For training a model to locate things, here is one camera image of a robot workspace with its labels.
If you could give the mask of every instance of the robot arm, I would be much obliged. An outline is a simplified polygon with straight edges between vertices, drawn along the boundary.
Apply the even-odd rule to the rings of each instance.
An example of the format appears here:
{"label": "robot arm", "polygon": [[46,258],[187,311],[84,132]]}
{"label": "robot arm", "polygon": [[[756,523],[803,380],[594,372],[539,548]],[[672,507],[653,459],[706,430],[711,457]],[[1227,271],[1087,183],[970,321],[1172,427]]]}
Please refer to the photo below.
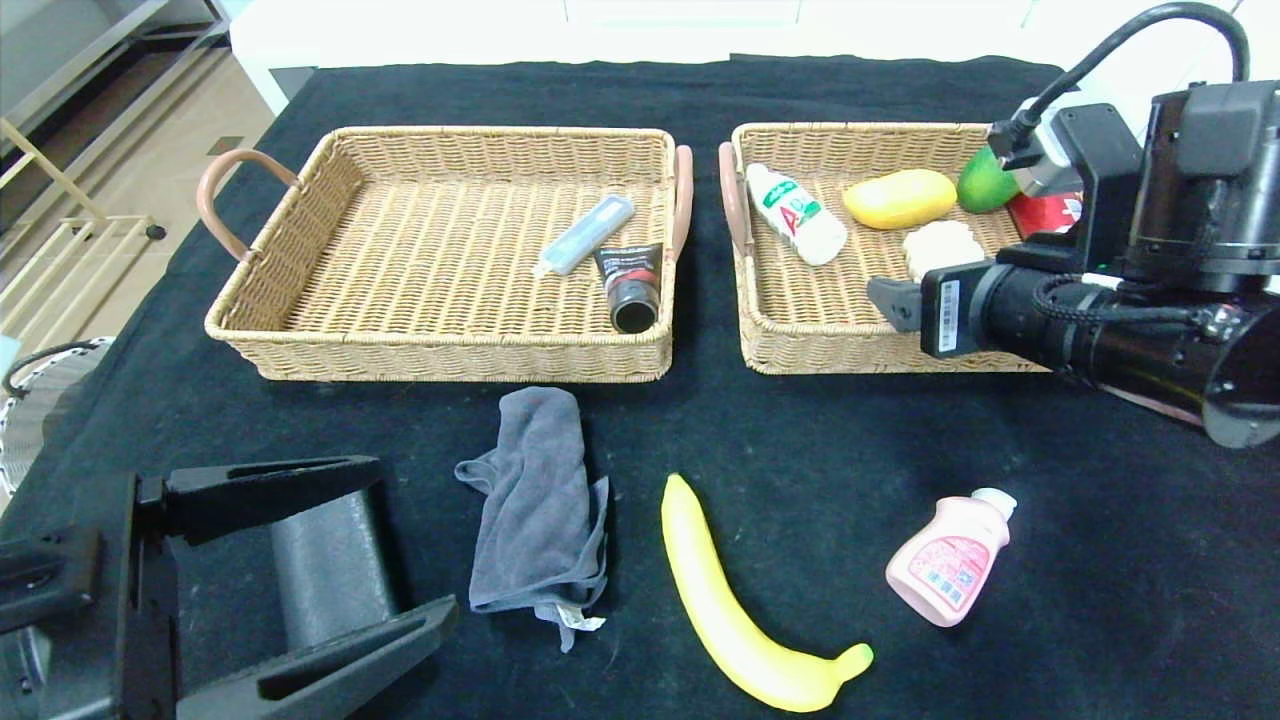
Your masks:
{"label": "robot arm", "polygon": [[[1169,18],[1222,32],[1236,82],[1155,97],[1142,149],[1105,104],[1056,108],[1041,124],[1064,88]],[[1247,67],[1234,18],[1170,3],[993,124],[988,143],[1024,183],[1074,181],[1065,160],[1083,213],[1070,231],[1033,234],[995,261],[927,274],[915,313],[922,350],[1012,352],[1197,424],[1226,447],[1280,434],[1280,299],[1263,290],[1280,274],[1280,82],[1245,82]],[[914,299],[886,287],[873,279],[869,293],[892,320]]]}

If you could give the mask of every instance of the towel tag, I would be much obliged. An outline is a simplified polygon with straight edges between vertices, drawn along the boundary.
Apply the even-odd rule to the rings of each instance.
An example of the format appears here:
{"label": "towel tag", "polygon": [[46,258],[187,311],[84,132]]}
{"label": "towel tag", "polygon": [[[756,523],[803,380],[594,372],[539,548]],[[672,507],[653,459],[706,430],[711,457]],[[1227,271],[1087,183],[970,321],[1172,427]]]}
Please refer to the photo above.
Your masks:
{"label": "towel tag", "polygon": [[605,620],[604,618],[582,618],[582,610],[580,607],[564,607],[563,605],[557,605],[556,611],[559,612],[561,624],[566,628],[584,630],[588,633],[598,630]]}

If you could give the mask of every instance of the red package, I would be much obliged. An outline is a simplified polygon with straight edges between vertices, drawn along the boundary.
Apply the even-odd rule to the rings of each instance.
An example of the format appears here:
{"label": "red package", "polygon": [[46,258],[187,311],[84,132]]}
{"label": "red package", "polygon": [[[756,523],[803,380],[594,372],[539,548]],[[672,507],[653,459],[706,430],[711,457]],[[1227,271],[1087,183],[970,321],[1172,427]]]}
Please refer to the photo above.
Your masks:
{"label": "red package", "polygon": [[1062,195],[1047,195],[1044,197],[1028,197],[1018,195],[1009,201],[1009,214],[1018,225],[1018,234],[1027,240],[1027,236],[1036,232],[1065,232],[1075,220],[1080,219],[1079,192],[1064,192]]}

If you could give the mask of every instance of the gray towel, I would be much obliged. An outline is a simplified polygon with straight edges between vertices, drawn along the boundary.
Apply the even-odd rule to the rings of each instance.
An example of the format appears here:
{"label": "gray towel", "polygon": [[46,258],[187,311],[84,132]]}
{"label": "gray towel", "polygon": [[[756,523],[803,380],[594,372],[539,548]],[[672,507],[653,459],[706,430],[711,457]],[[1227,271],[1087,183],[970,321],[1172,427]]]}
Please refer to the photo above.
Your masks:
{"label": "gray towel", "polygon": [[609,479],[588,486],[572,395],[529,387],[504,396],[498,409],[498,447],[453,471],[489,496],[471,569],[471,610],[532,607],[559,626],[561,652],[568,652],[575,629],[603,623],[584,619],[582,610],[604,591]]}

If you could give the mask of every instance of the white plastic bottle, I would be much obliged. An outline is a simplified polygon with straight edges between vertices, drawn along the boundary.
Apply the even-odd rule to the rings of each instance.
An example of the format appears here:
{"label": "white plastic bottle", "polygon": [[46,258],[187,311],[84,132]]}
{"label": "white plastic bottle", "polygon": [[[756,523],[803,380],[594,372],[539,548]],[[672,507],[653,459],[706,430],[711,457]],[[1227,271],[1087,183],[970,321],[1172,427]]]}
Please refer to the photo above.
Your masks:
{"label": "white plastic bottle", "polygon": [[996,488],[943,497],[933,520],[906,541],[884,569],[893,592],[925,620],[950,628],[982,592],[1018,501]]}
{"label": "white plastic bottle", "polygon": [[787,176],[751,163],[746,188],[769,227],[787,238],[805,263],[829,263],[849,240],[845,224]]}

